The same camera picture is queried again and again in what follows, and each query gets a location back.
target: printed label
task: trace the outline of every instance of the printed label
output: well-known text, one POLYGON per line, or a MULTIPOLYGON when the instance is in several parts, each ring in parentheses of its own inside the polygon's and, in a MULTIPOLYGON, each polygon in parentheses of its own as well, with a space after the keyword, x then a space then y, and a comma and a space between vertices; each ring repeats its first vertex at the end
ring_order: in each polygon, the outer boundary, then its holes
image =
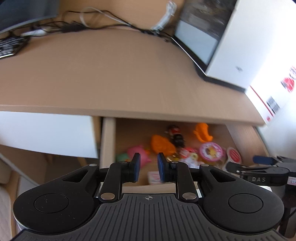
POLYGON ((249 181, 249 182, 261 182, 261 183, 263 183, 263 182, 266 181, 266 178, 264 178, 264 177, 253 177, 253 176, 249 176, 247 178, 247 181, 249 181))
POLYGON ((296 177, 289 177, 287 184, 296 186, 296 177))

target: green toy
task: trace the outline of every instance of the green toy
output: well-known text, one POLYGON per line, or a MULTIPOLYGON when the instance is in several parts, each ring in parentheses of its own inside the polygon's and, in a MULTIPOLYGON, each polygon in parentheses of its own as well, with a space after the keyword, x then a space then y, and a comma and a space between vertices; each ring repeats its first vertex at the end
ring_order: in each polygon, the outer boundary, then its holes
POLYGON ((116 162, 131 161, 127 153, 117 154, 116 162))

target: toy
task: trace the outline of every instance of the toy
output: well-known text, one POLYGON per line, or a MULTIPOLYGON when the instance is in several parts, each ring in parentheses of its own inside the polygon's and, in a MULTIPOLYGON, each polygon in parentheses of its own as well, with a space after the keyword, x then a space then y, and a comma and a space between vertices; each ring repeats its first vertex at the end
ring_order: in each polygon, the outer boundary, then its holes
POLYGON ((200 155, 206 161, 218 161, 223 156, 223 150, 214 142, 206 142, 200 146, 200 155))
POLYGON ((167 133, 170 136, 170 141, 174 144, 175 147, 184 147, 185 141, 180 133, 180 128, 176 125, 168 126, 167 133))
POLYGON ((172 162, 175 162, 175 161, 179 161, 180 158, 176 157, 175 155, 172 155, 172 156, 166 156, 165 157, 168 161, 172 161, 172 162))
POLYGON ((156 154, 162 152, 165 156, 172 156, 176 153, 176 147, 167 138, 159 135, 151 137, 151 148, 156 154))
POLYGON ((220 158, 220 161, 222 163, 225 163, 226 160, 227 160, 227 152, 226 152, 226 149, 224 147, 221 147, 221 148, 222 148, 223 154, 222 154, 222 157, 220 158))
POLYGON ((180 162, 184 162, 190 168, 199 168, 200 164, 204 164, 202 161, 198 161, 198 150, 187 147, 180 149, 180 162))
POLYGON ((148 172, 149 185, 161 184, 159 172, 148 172))
POLYGON ((146 149, 145 148, 144 150, 145 150, 145 152, 146 152, 147 155, 150 155, 151 154, 149 149, 146 149))
POLYGON ((141 155, 141 164, 140 164, 140 168, 145 166, 148 162, 151 162, 151 159, 148 157, 145 149, 143 148, 143 146, 134 146, 131 147, 127 150, 127 154, 130 157, 130 159, 133 158, 135 153, 140 153, 141 155))
POLYGON ((227 171, 226 165, 229 162, 233 162, 233 163, 237 163, 237 164, 242 163, 242 158, 241 158, 239 152, 232 147, 227 148, 227 156, 228 156, 228 159, 227 159, 226 163, 224 164, 224 166, 222 167, 223 171, 227 171))
POLYGON ((116 162, 121 161, 131 161, 127 153, 117 154, 116 155, 116 162))
POLYGON ((213 137, 209 135, 208 128, 209 126, 206 123, 198 123, 195 126, 193 133, 201 143, 211 142, 213 140, 213 137))

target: cable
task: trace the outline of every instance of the cable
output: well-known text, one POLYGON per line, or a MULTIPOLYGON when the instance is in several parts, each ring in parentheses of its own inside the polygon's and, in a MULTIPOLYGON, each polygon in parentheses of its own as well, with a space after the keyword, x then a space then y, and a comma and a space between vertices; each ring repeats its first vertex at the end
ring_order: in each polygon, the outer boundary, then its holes
MULTIPOLYGON (((64 21, 65 20, 65 17, 68 13, 81 13, 81 11, 71 11, 71 10, 67 10, 67 11, 64 11, 63 14, 62 14, 62 17, 61 17, 61 20, 64 21)), ((84 13, 96 13, 98 11, 89 11, 89 12, 84 12, 84 13)))
POLYGON ((46 33, 48 33, 48 34, 52 34, 52 33, 57 33, 57 32, 60 32, 60 30, 55 30, 55 31, 46 31, 45 29, 43 29, 42 27, 40 27, 40 26, 35 26, 36 28, 38 28, 38 29, 41 29, 42 31, 44 31, 44 32, 46 32, 46 33))
POLYGON ((163 28, 169 22, 171 16, 174 16, 176 10, 177 10, 177 4, 172 1, 169 1, 166 5, 166 13, 159 20, 159 22, 151 28, 151 30, 154 30, 154 31, 163 30, 163 28))
POLYGON ((108 27, 126 27, 127 25, 125 24, 111 24, 111 25, 105 25, 105 26, 101 26, 98 28, 88 28, 88 29, 92 29, 92 30, 100 30, 100 29, 104 29, 104 28, 108 28, 108 27))
POLYGON ((45 24, 51 24, 51 23, 63 23, 63 24, 68 24, 68 22, 65 22, 65 21, 52 21, 52 22, 45 23, 45 24))
POLYGON ((159 33, 165 34, 168 38, 172 38, 171 35, 169 35, 168 33, 164 32, 164 31, 160 31, 159 33))
POLYGON ((56 24, 56 22, 54 21, 53 18, 51 18, 51 21, 53 22, 53 25, 54 25, 55 27, 59 28, 59 26, 56 24))
POLYGON ((86 22, 84 21, 84 17, 83 17, 83 15, 84 15, 84 11, 87 10, 87 9, 93 9, 93 10, 95 10, 95 11, 101 13, 101 14, 104 14, 106 17, 108 17, 108 18, 110 18, 110 19, 113 19, 113 20, 115 20, 115 21, 117 21, 117 22, 119 22, 119 23, 121 23, 121 24, 124 24, 124 25, 130 26, 129 23, 127 23, 126 21, 123 21, 122 19, 120 19, 120 18, 114 16, 113 14, 112 14, 112 15, 113 15, 114 17, 116 17, 116 18, 111 17, 110 15, 108 15, 108 14, 104 13, 103 11, 101 11, 101 10, 99 10, 99 9, 96 9, 96 8, 94 8, 94 7, 85 7, 85 8, 83 8, 83 9, 81 10, 80 15, 79 15, 79 18, 80 18, 80 21, 82 22, 82 24, 83 24, 84 26, 86 26, 87 28, 90 28, 90 26, 88 26, 88 25, 86 24, 86 22))

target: monitor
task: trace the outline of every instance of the monitor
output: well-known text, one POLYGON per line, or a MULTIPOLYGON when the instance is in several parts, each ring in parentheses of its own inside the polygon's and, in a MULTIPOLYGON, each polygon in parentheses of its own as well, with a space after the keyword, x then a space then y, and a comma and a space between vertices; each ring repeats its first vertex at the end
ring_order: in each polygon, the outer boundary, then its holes
POLYGON ((59 0, 0 0, 0 34, 58 15, 59 0))
POLYGON ((237 0, 187 0, 173 39, 205 71, 237 0))

